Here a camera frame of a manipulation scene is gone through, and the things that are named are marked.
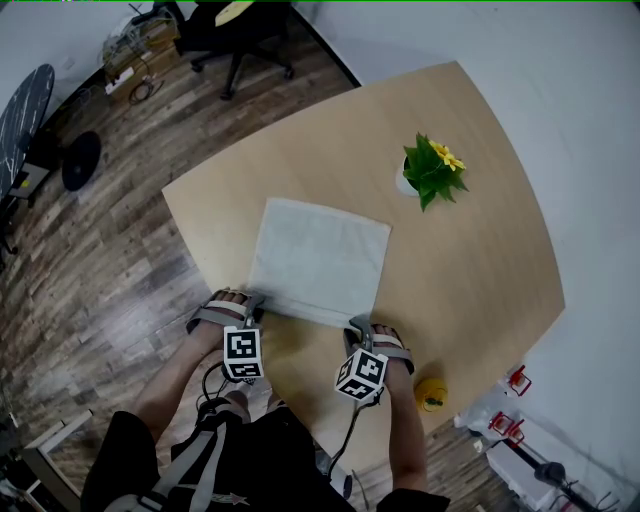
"white towel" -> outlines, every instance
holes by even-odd
[[[270,198],[249,288],[265,309],[346,327],[373,309],[391,228],[316,204]]]

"white flower pot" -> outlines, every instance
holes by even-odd
[[[404,162],[405,161],[403,160],[402,164],[400,164],[400,168],[396,172],[396,187],[398,187],[398,190],[405,196],[418,197],[420,195],[418,194],[418,191],[413,188],[407,181],[407,178],[404,177]]]

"white box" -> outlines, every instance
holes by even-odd
[[[335,390],[359,402],[366,400],[384,385],[388,360],[358,349],[336,370]]]
[[[234,379],[264,377],[260,331],[224,328],[224,365]]]

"wooden table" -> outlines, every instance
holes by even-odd
[[[417,131],[452,148],[469,193],[457,204],[395,186]],[[227,148],[164,189],[212,290],[246,282],[266,200],[324,204],[392,227],[373,318],[396,326],[414,381],[443,377],[448,404],[423,413],[426,432],[489,389],[564,307],[549,236],[502,128],[457,63],[342,94]],[[337,451],[353,404],[332,390],[345,359],[339,329],[267,315],[267,376],[317,441]],[[358,420],[343,468],[387,457],[388,394]]]

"yellow object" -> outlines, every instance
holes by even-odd
[[[418,409],[427,412],[439,410],[447,403],[447,385],[442,379],[425,379],[414,391]]]
[[[449,148],[447,146],[443,146],[442,144],[438,144],[437,142],[434,142],[432,140],[429,141],[429,144],[431,144],[431,147],[436,150],[438,156],[442,158],[444,165],[448,165],[449,167],[451,167],[452,171],[455,171],[456,167],[460,169],[466,169],[464,164],[449,151]]]
[[[216,16],[216,27],[229,23],[246,11],[253,2],[232,2]]]

